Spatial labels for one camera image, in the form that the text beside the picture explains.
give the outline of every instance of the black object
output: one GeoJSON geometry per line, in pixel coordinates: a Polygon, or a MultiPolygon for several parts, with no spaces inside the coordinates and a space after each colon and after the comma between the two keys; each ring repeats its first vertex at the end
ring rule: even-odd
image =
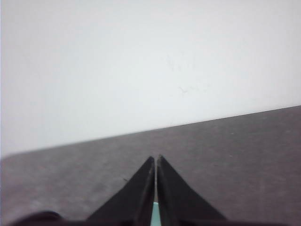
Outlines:
{"type": "MultiPolygon", "coordinates": [[[[158,159],[158,202],[162,226],[285,226],[228,221],[193,191],[163,156],[158,159]]],[[[13,226],[149,226],[155,193],[155,163],[149,157],[128,183],[86,221],[67,221],[45,211],[13,226]]]]}

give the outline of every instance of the floor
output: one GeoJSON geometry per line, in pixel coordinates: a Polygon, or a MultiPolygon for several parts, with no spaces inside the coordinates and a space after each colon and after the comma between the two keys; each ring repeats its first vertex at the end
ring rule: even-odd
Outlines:
{"type": "Polygon", "coordinates": [[[152,130],[1,160],[1,221],[85,219],[150,155],[232,220],[301,222],[301,106],[152,130]]]}

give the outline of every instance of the white wall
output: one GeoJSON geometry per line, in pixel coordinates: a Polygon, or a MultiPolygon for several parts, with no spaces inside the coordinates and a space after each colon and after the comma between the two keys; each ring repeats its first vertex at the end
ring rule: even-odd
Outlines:
{"type": "Polygon", "coordinates": [[[1,150],[301,104],[299,0],[3,0],[1,150]]]}

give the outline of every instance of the light blue gap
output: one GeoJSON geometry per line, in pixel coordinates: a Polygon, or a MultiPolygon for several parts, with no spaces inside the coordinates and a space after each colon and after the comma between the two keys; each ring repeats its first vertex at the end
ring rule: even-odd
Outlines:
{"type": "Polygon", "coordinates": [[[159,205],[157,202],[154,202],[154,204],[152,206],[150,226],[161,226],[159,205]]]}

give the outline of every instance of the black plastic part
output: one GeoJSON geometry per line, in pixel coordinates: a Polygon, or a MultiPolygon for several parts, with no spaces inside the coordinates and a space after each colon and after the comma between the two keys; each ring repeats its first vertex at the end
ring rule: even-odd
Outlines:
{"type": "Polygon", "coordinates": [[[127,222],[133,226],[151,223],[154,202],[155,162],[149,157],[129,182],[87,221],[127,222]]]}

